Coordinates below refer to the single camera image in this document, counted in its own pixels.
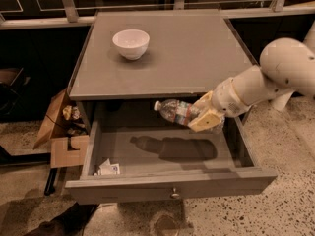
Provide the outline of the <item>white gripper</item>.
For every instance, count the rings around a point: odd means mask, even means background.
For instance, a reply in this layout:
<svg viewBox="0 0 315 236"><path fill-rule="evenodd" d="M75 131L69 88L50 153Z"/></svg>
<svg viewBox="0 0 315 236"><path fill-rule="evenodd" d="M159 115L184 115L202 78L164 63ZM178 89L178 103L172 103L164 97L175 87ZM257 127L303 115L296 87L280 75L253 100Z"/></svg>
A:
<svg viewBox="0 0 315 236"><path fill-rule="evenodd" d="M194 103L194 106L204 109L209 107L210 103L214 109L205 110L192 120L188 124L191 130L195 132L209 130L221 124L224 115L228 118L234 118L250 109L237 95L233 85L233 78L226 79L218 84L213 91L204 94Z"/></svg>

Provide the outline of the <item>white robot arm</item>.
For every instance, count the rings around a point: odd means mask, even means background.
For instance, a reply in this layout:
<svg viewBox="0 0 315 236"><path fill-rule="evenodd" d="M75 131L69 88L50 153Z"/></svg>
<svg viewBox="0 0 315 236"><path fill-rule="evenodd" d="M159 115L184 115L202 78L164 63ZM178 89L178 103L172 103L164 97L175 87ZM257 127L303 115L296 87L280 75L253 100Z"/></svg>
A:
<svg viewBox="0 0 315 236"><path fill-rule="evenodd" d="M195 132L219 126L260 102L270 100L281 111L294 92L315 97L315 24L303 41L279 38L270 42L254 65L203 95L195 106L202 112L188 127Z"/></svg>

